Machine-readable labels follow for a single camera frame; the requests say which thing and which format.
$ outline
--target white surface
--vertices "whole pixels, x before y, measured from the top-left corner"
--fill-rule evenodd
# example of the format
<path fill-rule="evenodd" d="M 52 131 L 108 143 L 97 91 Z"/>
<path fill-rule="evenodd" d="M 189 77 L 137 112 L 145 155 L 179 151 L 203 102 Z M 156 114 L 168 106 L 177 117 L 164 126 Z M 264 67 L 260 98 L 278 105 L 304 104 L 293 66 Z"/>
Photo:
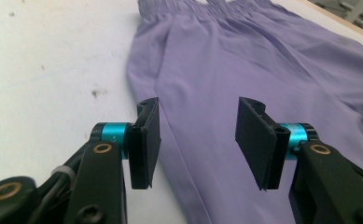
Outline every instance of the white surface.
<path fill-rule="evenodd" d="M 363 44 L 298 1 L 275 2 Z M 0 1 L 0 180 L 39 186 L 94 124 L 135 121 L 126 62 L 139 22 L 134 0 Z M 186 223 L 160 165 L 149 190 L 130 189 L 124 168 L 129 223 Z"/>

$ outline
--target purple pants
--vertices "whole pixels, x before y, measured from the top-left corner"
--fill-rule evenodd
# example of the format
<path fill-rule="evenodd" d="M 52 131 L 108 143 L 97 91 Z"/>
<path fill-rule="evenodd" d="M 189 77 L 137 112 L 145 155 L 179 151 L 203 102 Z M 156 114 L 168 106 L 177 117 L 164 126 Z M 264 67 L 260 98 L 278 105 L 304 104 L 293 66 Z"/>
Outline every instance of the purple pants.
<path fill-rule="evenodd" d="M 269 0 L 139 7 L 128 76 L 136 101 L 161 100 L 160 158 L 189 223 L 294 222 L 296 163 L 286 162 L 279 190 L 258 190 L 234 140 L 239 96 L 277 122 L 311 123 L 363 168 L 360 44 Z"/>

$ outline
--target black plastic part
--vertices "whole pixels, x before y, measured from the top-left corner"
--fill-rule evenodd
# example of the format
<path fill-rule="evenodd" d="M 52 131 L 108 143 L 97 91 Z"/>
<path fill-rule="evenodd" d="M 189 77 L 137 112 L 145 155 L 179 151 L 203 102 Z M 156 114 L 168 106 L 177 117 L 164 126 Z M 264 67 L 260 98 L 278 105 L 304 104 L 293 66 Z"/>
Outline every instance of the black plastic part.
<path fill-rule="evenodd" d="M 90 144 L 86 147 L 79 165 L 77 182 L 67 207 L 64 223 L 88 221 L 80 216 L 87 208 L 93 206 L 100 212 L 98 216 L 100 218 L 94 218 L 92 210 L 88 209 L 87 216 L 93 216 L 90 219 L 91 223 L 127 223 L 125 194 L 119 146 L 108 141 Z"/>
<path fill-rule="evenodd" d="M 123 135 L 123 154 L 125 155 L 126 160 L 129 159 L 129 148 L 128 148 L 128 138 L 127 138 L 127 130 L 132 126 L 132 123 L 127 123 L 125 128 L 125 134 Z"/>
<path fill-rule="evenodd" d="M 315 128 L 309 123 L 300 123 L 303 129 L 306 131 L 308 141 L 318 140 L 318 133 L 315 131 Z"/>
<path fill-rule="evenodd" d="M 93 129 L 91 130 L 91 136 L 89 138 L 89 141 L 85 143 L 76 153 L 74 153 L 74 155 L 70 159 L 68 159 L 64 163 L 64 165 L 70 166 L 77 157 L 81 156 L 85 152 L 85 149 L 88 146 L 90 146 L 92 143 L 100 141 L 102 139 L 102 132 L 105 125 L 106 122 L 101 122 L 94 125 Z"/>
<path fill-rule="evenodd" d="M 41 219 L 41 224 L 63 223 L 71 192 L 65 193 L 58 202 L 48 209 Z"/>
<path fill-rule="evenodd" d="M 301 146 L 289 200 L 298 224 L 363 223 L 361 176 L 338 150 L 318 140 Z"/>
<path fill-rule="evenodd" d="M 0 181 L 0 223 L 26 223 L 39 203 L 32 178 L 15 176 Z"/>
<path fill-rule="evenodd" d="M 265 113 L 262 102 L 240 97 L 236 142 L 259 189 L 278 189 L 290 131 Z"/>
<path fill-rule="evenodd" d="M 152 177 L 161 145 L 159 98 L 145 100 L 137 105 L 138 119 L 126 128 L 125 148 L 133 189 L 152 187 Z"/>

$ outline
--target screw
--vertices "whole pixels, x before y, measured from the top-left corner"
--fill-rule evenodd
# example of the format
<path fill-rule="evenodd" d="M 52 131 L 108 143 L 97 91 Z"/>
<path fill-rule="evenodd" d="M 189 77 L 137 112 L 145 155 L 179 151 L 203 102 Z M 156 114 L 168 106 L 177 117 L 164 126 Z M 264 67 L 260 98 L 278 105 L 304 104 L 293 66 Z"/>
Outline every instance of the screw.
<path fill-rule="evenodd" d="M 81 208 L 77 213 L 78 224 L 98 224 L 102 223 L 105 214 L 96 204 L 90 204 Z"/>

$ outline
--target dark spot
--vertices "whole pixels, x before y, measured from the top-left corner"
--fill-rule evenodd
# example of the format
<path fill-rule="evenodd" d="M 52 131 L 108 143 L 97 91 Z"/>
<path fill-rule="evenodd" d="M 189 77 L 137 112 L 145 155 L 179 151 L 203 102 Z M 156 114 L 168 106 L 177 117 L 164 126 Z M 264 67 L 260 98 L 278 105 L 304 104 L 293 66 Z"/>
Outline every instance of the dark spot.
<path fill-rule="evenodd" d="M 95 91 L 92 91 L 91 92 L 91 95 L 94 96 L 94 99 L 97 99 L 97 97 L 99 95 L 105 95 L 105 94 L 107 94 L 107 91 L 106 90 L 95 90 Z"/>
<path fill-rule="evenodd" d="M 94 99 L 97 99 L 97 91 L 92 91 L 91 94 L 94 96 Z"/>

